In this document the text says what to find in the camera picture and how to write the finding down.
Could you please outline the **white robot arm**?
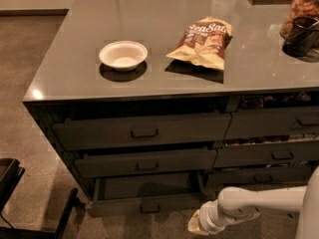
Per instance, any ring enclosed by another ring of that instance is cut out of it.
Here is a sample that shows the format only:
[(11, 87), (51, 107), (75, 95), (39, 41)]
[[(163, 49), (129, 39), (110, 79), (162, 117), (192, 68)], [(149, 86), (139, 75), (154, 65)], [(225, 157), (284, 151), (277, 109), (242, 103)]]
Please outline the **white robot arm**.
[(207, 236), (226, 226), (256, 219), (261, 214), (299, 214), (295, 239), (319, 239), (319, 167), (306, 186), (250, 191), (223, 188), (218, 197), (197, 209), (188, 221), (189, 232)]

